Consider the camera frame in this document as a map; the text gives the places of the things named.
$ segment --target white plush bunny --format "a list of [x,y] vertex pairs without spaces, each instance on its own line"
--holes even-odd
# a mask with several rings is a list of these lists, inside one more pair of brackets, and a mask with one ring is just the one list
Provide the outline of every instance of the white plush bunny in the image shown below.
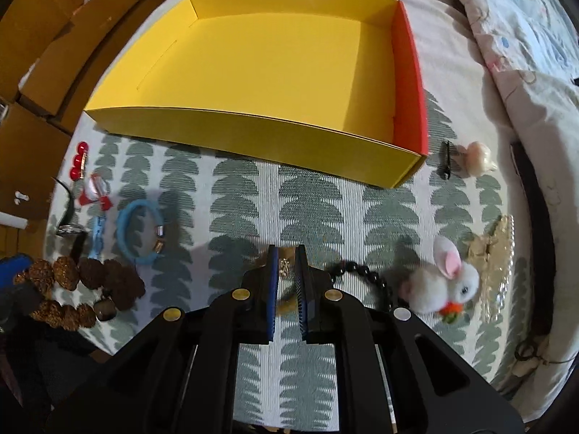
[[399,296],[415,313],[437,312],[449,304],[461,306],[478,291],[479,275],[474,266],[461,261],[448,238],[434,240],[434,262],[414,271],[400,286]]

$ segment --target blue object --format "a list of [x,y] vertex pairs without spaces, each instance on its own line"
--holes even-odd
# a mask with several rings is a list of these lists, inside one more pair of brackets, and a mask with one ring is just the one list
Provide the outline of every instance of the blue object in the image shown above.
[[303,267],[300,258],[296,252],[295,263],[295,291],[297,296],[297,320],[299,321],[299,330],[302,332],[302,338],[308,334],[308,302],[306,301],[305,284],[303,282]]
[[94,222],[93,243],[89,253],[89,258],[91,259],[98,259],[102,252],[103,248],[102,235],[105,229],[105,222],[106,222],[105,216],[97,217],[97,220]]
[[[151,214],[153,214],[155,223],[157,224],[156,234],[157,238],[159,239],[155,244],[155,249],[146,256],[134,256],[128,249],[125,237],[131,215],[135,209],[139,207],[145,207],[149,209]],[[159,212],[159,208],[157,207],[156,203],[147,201],[145,199],[138,199],[136,201],[132,201],[132,203],[128,204],[128,206],[119,212],[119,217],[117,218],[117,241],[121,252],[125,258],[129,260],[129,262],[134,264],[152,265],[155,262],[155,259],[157,259],[157,256],[159,255],[163,246],[163,242],[160,240],[160,238],[163,238],[163,216]]]
[[30,256],[23,254],[0,260],[0,288],[12,285],[14,276],[28,269],[32,263]]
[[276,300],[277,285],[279,283],[279,248],[269,246],[267,254],[267,263],[269,264],[269,293],[267,296],[266,319],[267,319],[267,336],[273,341],[273,332],[276,329]]

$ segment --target red box side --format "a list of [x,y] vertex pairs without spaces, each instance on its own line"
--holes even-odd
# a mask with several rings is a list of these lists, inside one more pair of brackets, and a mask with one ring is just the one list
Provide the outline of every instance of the red box side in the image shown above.
[[396,81],[394,145],[428,155],[428,121],[418,54],[404,3],[398,1],[392,20]]

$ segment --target red and white toy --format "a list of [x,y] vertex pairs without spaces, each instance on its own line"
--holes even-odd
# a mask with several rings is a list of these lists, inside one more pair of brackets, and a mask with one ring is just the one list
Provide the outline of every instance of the red and white toy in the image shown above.
[[111,200],[106,195],[106,181],[103,180],[101,175],[93,173],[85,177],[85,186],[78,198],[78,202],[80,205],[100,202],[103,212],[112,207]]

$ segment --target white tube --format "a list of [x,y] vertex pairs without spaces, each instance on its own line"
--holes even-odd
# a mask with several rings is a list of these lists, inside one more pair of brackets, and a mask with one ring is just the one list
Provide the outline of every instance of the white tube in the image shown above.
[[15,217],[9,213],[0,212],[0,225],[24,230],[28,225],[26,218]]

